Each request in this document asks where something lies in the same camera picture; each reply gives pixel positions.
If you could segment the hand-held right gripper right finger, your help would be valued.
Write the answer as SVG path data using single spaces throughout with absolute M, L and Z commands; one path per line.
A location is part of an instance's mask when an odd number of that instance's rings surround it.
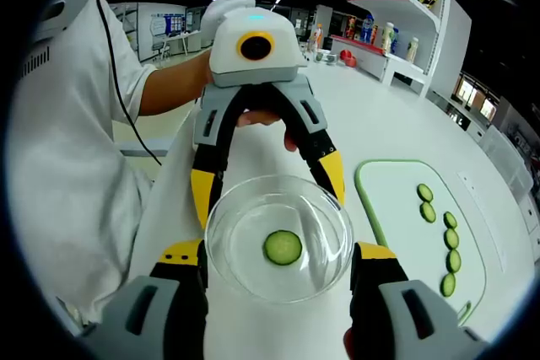
M 350 290 L 351 359 L 476 359 L 488 346 L 385 246 L 354 245 Z

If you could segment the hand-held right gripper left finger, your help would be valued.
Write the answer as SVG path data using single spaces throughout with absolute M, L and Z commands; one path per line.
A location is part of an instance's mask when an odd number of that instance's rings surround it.
M 117 291 L 79 341 L 94 359 L 203 359 L 207 288 L 203 240 L 173 244 L 149 275 Z

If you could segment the person's left hand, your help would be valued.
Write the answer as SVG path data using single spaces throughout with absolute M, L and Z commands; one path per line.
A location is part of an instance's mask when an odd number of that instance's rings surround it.
M 238 128 L 258 124 L 271 126 L 279 121 L 281 121 L 281 117 L 274 112 L 267 110 L 246 110 L 238 118 L 236 126 Z M 285 132 L 283 135 L 283 145 L 285 149 L 291 153 L 297 150 L 297 145 L 287 127 L 285 127 Z

